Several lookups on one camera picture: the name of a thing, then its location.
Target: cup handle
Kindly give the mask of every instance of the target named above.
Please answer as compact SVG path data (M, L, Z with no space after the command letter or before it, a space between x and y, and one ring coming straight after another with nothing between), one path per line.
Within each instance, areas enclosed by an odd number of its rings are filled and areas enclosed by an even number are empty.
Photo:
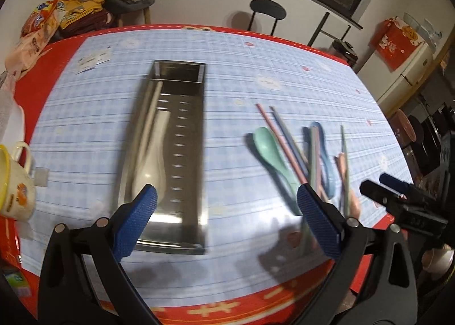
M24 165L24 169L27 173L30 173L30 169L31 169L31 164L32 164L32 161L33 161L33 156L31 155L31 149L29 147L29 145L26 143L26 142L17 142L15 144L15 149L13 151L13 154L11 155L11 157L16 161L18 162L19 161L19 157L20 157L20 152L19 150L21 150L22 148L24 148L26 150L26 163Z

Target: green spoon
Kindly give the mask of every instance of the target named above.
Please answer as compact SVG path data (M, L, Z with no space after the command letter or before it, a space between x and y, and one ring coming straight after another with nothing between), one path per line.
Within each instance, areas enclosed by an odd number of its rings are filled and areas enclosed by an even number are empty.
M288 169L284 163L283 157L279 151L279 145L275 135L267 127L259 127L253 134L254 145L261 157L272 166L278 173L283 175L286 180L294 203L288 204L289 209L295 216L302 216L302 212L297 206L296 195L299 184L294 174Z

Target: black folding chair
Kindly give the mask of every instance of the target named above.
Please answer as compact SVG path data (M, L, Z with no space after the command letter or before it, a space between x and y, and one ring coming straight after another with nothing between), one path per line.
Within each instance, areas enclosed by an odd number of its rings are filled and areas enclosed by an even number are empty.
M270 36L273 36L278 20L283 20L286 17L286 10L280 6L280 4L272 0L252 0L250 3L250 8L253 11L253 14L251 15L248 31L251 31L251 25L253 24L254 16L256 13L269 15L275 19L275 23Z

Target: table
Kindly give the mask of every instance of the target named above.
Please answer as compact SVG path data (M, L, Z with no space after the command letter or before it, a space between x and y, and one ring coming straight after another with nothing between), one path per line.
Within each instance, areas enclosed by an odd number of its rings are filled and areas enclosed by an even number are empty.
M36 165L51 170L49 186L37 188L37 212L30 221L33 240L20 242L22 265L39 274L53 226L88 226L101 213L94 202L111 198L127 119L153 60L203 62L208 65L208 253L135 251L122 265L165 323L283 321L308 301L330 263L320 251L300 257L285 243L299 218L287 211L269 174L244 144L245 134L265 126L254 103L274 105L300 145L302 126L319 121L331 157L341 150L343 123L351 185L358 195L362 180L377 180L385 170L411 181L406 162L374 99L337 58L257 33L182 27L132 26L63 40L50 45L18 83L16 100L26 113L26 140L31 140ZM106 46L112 47L109 62L76 74L79 58ZM258 85L264 77L279 82L280 90ZM337 178L335 203L340 188ZM361 222L385 227L384 210L360 199ZM99 278L94 270L90 273L106 301Z

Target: wooden stool leg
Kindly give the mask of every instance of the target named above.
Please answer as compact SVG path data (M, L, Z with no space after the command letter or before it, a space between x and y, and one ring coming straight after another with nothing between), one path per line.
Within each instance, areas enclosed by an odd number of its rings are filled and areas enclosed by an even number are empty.
M150 21L150 8L144 8L144 19L145 19L145 24L151 24L152 22Z

